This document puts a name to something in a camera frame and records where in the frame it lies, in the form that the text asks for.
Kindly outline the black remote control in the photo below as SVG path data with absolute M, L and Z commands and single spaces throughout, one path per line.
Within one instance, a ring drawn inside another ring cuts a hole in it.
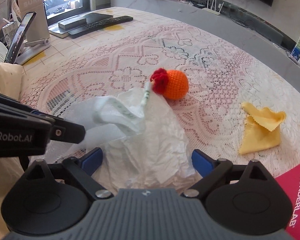
M 90 23 L 82 27 L 78 27 L 76 29 L 69 31 L 68 34 L 71 38 L 77 38 L 85 34 L 91 33 L 93 31 L 98 31 L 121 23 L 131 22 L 132 20 L 134 20 L 134 18 L 131 16 L 120 16 L 115 18 L 109 18 L 95 23 Z

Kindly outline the orange crochet ball toy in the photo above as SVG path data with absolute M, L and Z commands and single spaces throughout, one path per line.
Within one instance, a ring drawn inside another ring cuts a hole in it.
M 159 68 L 151 75 L 150 83 L 155 93 L 169 100 L 180 100 L 189 91 L 188 78 L 179 70 Z

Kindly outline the white wifi router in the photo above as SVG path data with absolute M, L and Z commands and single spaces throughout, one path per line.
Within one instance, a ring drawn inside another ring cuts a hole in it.
M 214 15 L 220 15 L 223 5 L 224 1 L 221 0 L 206 0 L 206 7 L 203 10 Z

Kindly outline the black notebook stack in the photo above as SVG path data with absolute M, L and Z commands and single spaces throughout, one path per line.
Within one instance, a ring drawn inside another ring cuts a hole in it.
M 66 38 L 69 35 L 69 31 L 109 18 L 113 18 L 113 15 L 96 12 L 91 12 L 83 16 L 73 16 L 49 26 L 49 33 L 59 38 Z

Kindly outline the white tissue paper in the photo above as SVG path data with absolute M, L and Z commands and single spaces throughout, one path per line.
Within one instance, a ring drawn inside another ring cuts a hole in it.
M 92 178 L 113 193 L 165 187 L 182 192 L 198 178 L 185 131 L 166 100 L 154 92 L 144 116 L 140 134 L 101 145 L 103 163 Z

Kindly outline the pink Wonderlab box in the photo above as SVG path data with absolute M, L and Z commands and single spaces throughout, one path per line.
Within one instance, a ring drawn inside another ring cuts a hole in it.
M 293 205 L 293 214 L 286 231 L 294 239 L 300 239 L 300 164 L 278 176 L 276 181 L 283 188 Z

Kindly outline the beige water bottle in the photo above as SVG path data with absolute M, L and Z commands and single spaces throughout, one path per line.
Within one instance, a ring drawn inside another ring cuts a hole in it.
M 47 25 L 47 18 L 44 6 L 44 0 L 17 0 L 20 9 L 21 18 L 28 12 L 35 12 L 36 15 L 30 24 L 26 33 L 28 42 L 42 39 L 48 39 L 50 33 Z

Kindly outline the phone on stand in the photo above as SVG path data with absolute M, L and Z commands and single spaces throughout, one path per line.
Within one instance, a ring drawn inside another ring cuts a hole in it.
M 23 17 L 5 56 L 5 63 L 23 65 L 47 48 L 50 48 L 51 44 L 47 38 L 25 42 L 26 34 L 35 17 L 35 12 L 28 12 Z

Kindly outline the lace tablecloth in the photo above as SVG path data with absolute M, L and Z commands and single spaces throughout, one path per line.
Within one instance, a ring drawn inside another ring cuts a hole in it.
M 28 69 L 20 100 L 82 124 L 79 145 L 52 142 L 59 162 L 95 147 L 93 178 L 111 192 L 199 180 L 191 153 L 237 164 L 257 159 L 274 176 L 300 164 L 300 93 L 233 44 L 163 16 L 113 8 L 133 21 L 79 39 Z

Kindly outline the yellow cloth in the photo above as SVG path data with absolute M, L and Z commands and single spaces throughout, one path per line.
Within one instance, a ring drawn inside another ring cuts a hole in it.
M 241 104 L 247 114 L 239 154 L 268 150 L 281 143 L 280 125 L 286 119 L 284 111 L 274 112 L 268 107 L 256 108 L 249 102 Z

